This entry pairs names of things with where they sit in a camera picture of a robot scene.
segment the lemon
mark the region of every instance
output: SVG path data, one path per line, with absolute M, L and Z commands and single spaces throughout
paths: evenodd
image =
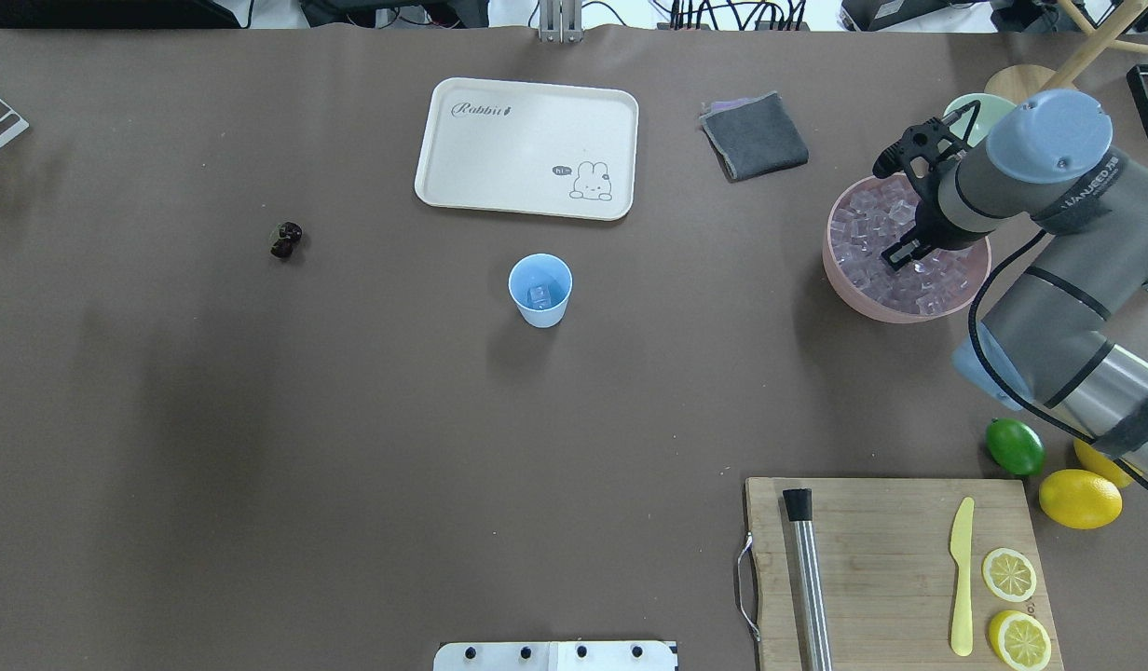
M 1120 492 L 1103 476 L 1078 468 L 1054 471 L 1038 487 L 1042 512 L 1072 530 L 1096 530 L 1120 514 Z
M 1076 439 L 1076 457 L 1080 460 L 1080 466 L 1095 472 L 1097 476 L 1106 477 L 1118 489 L 1124 489 L 1133 484 L 1132 477 L 1128 477 L 1127 472 L 1124 472 L 1116 463 L 1111 462 L 1111 458 L 1103 456 L 1093 446 L 1086 445 L 1086 442 L 1080 441 L 1078 438 Z
M 1021 603 L 1038 589 L 1038 572 L 1022 553 L 1013 548 L 996 548 L 987 553 L 983 564 L 984 584 L 998 597 Z
M 1041 438 L 1017 419 L 994 419 L 984 430 L 988 454 L 1014 476 L 1034 476 L 1041 471 L 1047 450 Z
M 987 642 L 1001 662 L 1016 671 L 1039 671 L 1050 663 L 1050 634 L 1041 622 L 1021 610 L 1003 610 L 987 624 Z

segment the yellow lemon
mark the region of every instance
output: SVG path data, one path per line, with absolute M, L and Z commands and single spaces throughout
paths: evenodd
M 987 624 L 987 642 L 1016 671 L 1039 671 L 1050 663 L 1050 634 L 1021 610 L 1003 610 Z
M 987 591 L 1008 602 L 1024 602 L 1038 589 L 1038 572 L 1033 570 L 1033 564 L 1013 548 L 996 548 L 987 553 L 983 573 Z
M 1086 445 L 1086 442 L 1080 441 L 1078 438 L 1076 439 L 1076 457 L 1080 460 L 1080 466 L 1095 472 L 1097 476 L 1106 477 L 1118 489 L 1124 489 L 1133 484 L 1132 477 L 1128 477 L 1127 472 L 1124 472 L 1116 463 L 1111 462 L 1111 458 L 1103 456 L 1093 446 Z
M 1096 530 L 1120 514 L 1120 492 L 1103 476 L 1078 468 L 1054 471 L 1038 487 L 1042 512 L 1072 530 Z

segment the pink bowl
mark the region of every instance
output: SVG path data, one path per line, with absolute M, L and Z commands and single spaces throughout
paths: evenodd
M 979 286 L 984 284 L 984 279 L 987 279 L 987 272 L 992 270 L 992 248 L 987 245 L 987 238 L 979 240 L 974 246 L 971 246 L 971 253 L 968 256 L 971 268 L 974 271 L 970 272 L 969 278 L 971 283 L 961 293 L 954 298 L 953 308 L 941 311 L 940 314 L 907 314 L 907 311 L 897 310 L 884 306 L 881 302 L 869 298 L 866 293 L 860 292 L 859 288 L 852 284 L 847 276 L 844 275 L 841 268 L 839 268 L 839 261 L 835 257 L 833 241 L 830 238 L 830 222 L 835 221 L 835 213 L 839 208 L 847 207 L 851 202 L 852 195 L 860 191 L 867 191 L 869 188 L 879 187 L 882 184 L 889 183 L 891 180 L 901 180 L 909 186 L 909 180 L 906 175 L 897 173 L 891 175 L 889 179 L 877 179 L 876 177 L 867 177 L 854 185 L 847 187 L 846 191 L 835 201 L 835 205 L 830 207 L 830 217 L 827 217 L 827 234 L 824 241 L 824 249 L 822 249 L 822 268 L 827 272 L 827 279 L 830 285 L 833 286 L 835 293 L 839 294 L 847 306 L 852 309 L 859 311 L 864 317 L 875 318 L 877 322 L 885 323 L 921 323 L 929 322 L 932 318 L 946 317 L 949 314 L 956 314 L 959 310 L 965 308 L 972 299 L 976 298 L 976 292 L 978 292 Z

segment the black screw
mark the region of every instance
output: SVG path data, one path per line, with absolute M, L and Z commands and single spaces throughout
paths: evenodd
M 293 224 L 292 221 L 286 221 L 280 225 L 280 238 L 288 238 L 294 242 L 301 241 L 302 230 L 300 225 Z
M 288 259 L 293 255 L 293 241 L 287 238 L 280 238 L 272 242 L 272 255 L 276 259 Z

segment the white tray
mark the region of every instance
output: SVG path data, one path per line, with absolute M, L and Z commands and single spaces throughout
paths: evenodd
M 616 219 L 633 207 L 638 118 L 622 91 L 447 79 L 413 187 L 439 208 Z

